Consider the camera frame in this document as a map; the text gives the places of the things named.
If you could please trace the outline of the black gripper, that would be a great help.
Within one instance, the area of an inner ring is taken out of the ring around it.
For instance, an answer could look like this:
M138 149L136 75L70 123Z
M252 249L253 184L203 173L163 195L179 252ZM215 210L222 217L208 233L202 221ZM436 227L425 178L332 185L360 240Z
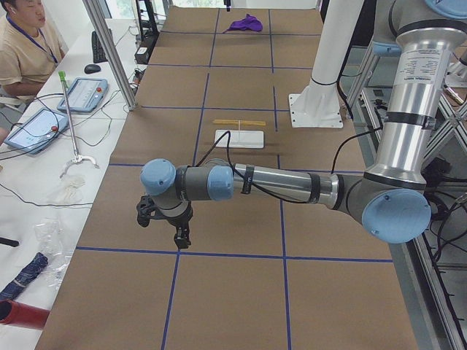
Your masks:
M190 203L181 203L173 209L160 209L166 220L176 228L174 242L178 249L188 249L191 245L189 221L193 217Z

